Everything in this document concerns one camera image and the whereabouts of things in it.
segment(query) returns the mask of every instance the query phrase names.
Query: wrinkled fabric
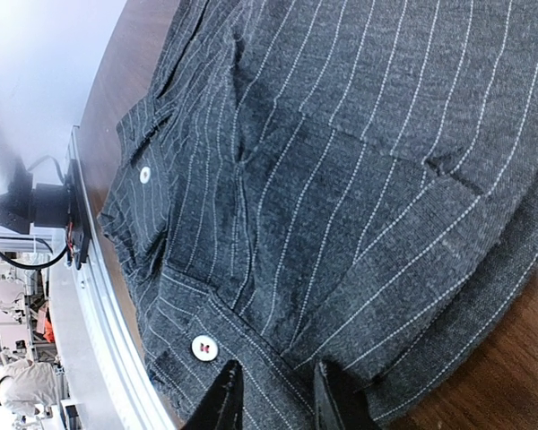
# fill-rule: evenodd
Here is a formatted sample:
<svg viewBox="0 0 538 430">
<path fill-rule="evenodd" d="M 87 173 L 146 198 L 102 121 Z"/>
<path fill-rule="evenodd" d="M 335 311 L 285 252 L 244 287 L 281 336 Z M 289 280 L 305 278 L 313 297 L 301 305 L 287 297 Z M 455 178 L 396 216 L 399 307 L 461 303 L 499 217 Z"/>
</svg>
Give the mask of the wrinkled fabric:
<svg viewBox="0 0 538 430">
<path fill-rule="evenodd" d="M 56 375 L 52 366 L 18 360 L 2 367 L 0 404 L 14 414 L 29 417 L 34 416 L 36 405 L 56 405 Z"/>
<path fill-rule="evenodd" d="M 310 428 L 327 359 L 384 425 L 538 262 L 538 0 L 185 1 L 117 129 L 100 224 L 184 419 L 237 359 L 246 428 Z"/>
</svg>

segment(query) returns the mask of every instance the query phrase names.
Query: pinstripe shirt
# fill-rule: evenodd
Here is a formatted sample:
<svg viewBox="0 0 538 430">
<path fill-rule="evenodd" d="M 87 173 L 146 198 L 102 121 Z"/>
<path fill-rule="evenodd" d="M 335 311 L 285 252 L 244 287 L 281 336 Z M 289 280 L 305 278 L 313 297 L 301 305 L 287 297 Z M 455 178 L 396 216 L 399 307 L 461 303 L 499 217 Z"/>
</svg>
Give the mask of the pinstripe shirt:
<svg viewBox="0 0 538 430">
<path fill-rule="evenodd" d="M 100 223 L 181 417 L 236 358 L 246 428 L 310 428 L 328 358 L 385 424 L 538 261 L 538 0 L 183 1 L 118 133 Z"/>
</svg>

